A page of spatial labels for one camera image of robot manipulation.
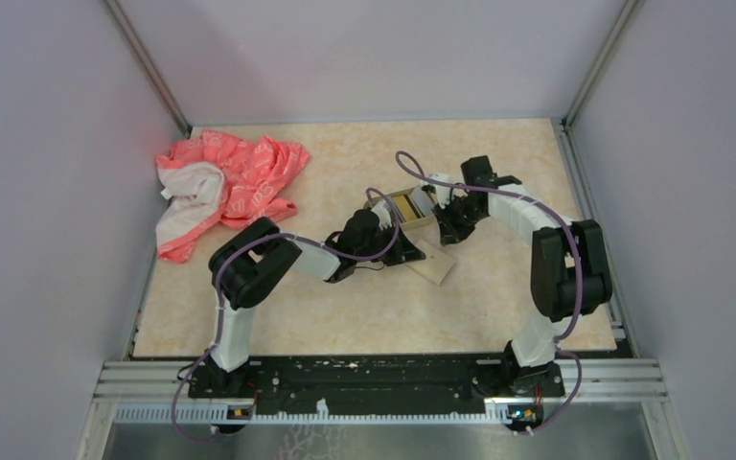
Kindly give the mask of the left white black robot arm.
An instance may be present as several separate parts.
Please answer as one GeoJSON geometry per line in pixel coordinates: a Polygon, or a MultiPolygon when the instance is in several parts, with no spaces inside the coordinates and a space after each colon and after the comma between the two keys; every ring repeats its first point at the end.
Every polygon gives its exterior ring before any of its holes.
{"type": "Polygon", "coordinates": [[[287,273],[335,284],[360,263],[389,267],[425,258],[398,223],[368,209],[355,211],[342,230],[322,242],[285,233],[270,218],[256,219],[208,263],[217,296],[216,331],[206,357],[215,367],[211,383],[227,397],[246,389],[254,309],[287,273]]]}

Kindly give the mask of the beige card sleeve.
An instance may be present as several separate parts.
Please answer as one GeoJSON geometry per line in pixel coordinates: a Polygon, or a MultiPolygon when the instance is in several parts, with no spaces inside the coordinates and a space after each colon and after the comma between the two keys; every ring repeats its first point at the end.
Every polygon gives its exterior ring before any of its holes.
{"type": "Polygon", "coordinates": [[[414,245],[425,257],[407,263],[406,266],[431,284],[441,286],[454,268],[456,260],[424,239],[419,239],[414,245]]]}

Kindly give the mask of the cream card holder tray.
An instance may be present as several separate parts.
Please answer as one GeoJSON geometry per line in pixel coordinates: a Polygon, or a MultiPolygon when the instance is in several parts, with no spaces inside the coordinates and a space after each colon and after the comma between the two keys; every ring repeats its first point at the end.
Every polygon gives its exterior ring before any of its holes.
{"type": "Polygon", "coordinates": [[[436,217],[432,212],[436,202],[422,186],[402,189],[385,196],[387,199],[381,196],[370,197],[365,201],[363,208],[370,211],[371,205],[379,200],[385,200],[403,231],[423,228],[436,222],[436,217]]]}

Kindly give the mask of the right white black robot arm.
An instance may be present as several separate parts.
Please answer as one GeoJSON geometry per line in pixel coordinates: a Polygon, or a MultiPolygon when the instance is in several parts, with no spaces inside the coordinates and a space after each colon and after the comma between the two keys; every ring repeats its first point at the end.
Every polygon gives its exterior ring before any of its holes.
{"type": "Polygon", "coordinates": [[[538,367],[554,359],[557,343],[612,297],[602,227],[594,219],[572,220],[554,211],[518,178],[493,172],[486,156],[465,161],[461,172],[458,183],[445,174],[424,180],[435,190],[440,243],[463,242],[479,221],[495,219],[531,250],[530,292],[536,311],[507,344],[513,361],[501,369],[505,389],[525,395],[539,381],[538,367]]]}

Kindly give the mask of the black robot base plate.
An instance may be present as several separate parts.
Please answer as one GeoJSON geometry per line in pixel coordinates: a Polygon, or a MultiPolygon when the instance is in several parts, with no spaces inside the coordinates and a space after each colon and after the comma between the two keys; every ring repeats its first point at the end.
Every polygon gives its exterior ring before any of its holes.
{"type": "Polygon", "coordinates": [[[488,398],[534,401],[565,394],[558,364],[515,367],[511,354],[253,356],[224,374],[206,359],[191,376],[192,399],[253,399],[258,415],[478,414],[488,398]]]}

